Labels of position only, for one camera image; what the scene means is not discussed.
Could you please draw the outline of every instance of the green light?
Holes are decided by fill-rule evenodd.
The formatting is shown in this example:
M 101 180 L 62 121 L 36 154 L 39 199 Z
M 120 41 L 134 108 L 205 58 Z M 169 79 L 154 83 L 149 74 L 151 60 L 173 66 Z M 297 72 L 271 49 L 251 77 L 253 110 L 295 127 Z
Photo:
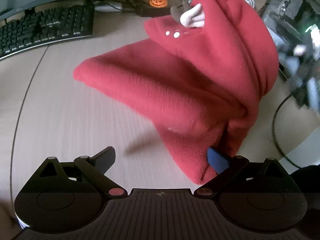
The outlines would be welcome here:
M 312 25 L 308 27 L 308 29 L 306 29 L 306 33 L 308 32 L 308 30 L 310 30 L 312 28 Z

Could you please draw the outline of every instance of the desk surface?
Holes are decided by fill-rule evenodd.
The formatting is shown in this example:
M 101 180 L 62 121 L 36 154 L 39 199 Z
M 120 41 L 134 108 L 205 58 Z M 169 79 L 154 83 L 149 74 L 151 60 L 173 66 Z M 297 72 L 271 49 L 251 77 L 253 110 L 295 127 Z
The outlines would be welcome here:
M 256 2 L 262 6 L 265 0 Z M 72 78 L 73 69 L 84 59 L 146 38 L 145 20 L 133 14 L 97 13 L 94 37 L 41 47 L 0 62 L 0 202 L 10 203 L 13 135 L 37 66 L 14 143 L 13 197 L 46 157 L 72 161 L 80 155 L 92 156 L 106 146 L 116 149 L 116 163 L 106 175 L 128 191 L 133 187 L 198 187 L 173 162 L 149 120 Z M 271 120 L 286 95 L 278 80 L 260 103 L 258 120 L 239 154 L 251 161 L 280 158 L 272 143 Z M 294 149 L 318 125 L 311 111 L 299 110 L 293 100 L 285 104 L 277 121 L 284 151 Z

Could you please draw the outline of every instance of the white fabric piece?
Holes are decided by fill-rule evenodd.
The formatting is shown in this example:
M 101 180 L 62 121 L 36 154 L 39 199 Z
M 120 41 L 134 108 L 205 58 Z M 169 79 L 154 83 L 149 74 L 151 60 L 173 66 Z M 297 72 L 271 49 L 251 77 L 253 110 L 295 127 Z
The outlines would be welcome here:
M 180 22 L 187 28 L 204 27 L 204 11 L 201 3 L 198 3 L 196 6 L 182 14 Z

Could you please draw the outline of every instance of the red fleece hat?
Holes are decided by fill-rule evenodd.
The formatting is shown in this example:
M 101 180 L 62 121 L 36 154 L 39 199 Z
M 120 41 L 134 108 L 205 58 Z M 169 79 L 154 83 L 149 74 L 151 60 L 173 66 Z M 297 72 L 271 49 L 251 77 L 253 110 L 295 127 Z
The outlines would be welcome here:
M 207 149 L 237 153 L 279 63 L 267 28 L 245 1 L 192 5 L 198 3 L 203 28 L 153 18 L 145 23 L 150 39 L 85 60 L 73 75 L 151 119 L 181 170 L 204 184 L 217 175 Z

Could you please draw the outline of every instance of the black keyboard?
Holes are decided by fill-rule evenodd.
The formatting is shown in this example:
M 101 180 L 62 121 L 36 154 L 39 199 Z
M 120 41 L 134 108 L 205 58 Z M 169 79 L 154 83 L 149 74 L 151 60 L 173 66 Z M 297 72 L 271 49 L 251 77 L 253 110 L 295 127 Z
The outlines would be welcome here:
M 0 27 L 0 59 L 48 43 L 93 34 L 94 7 L 75 5 L 23 16 Z

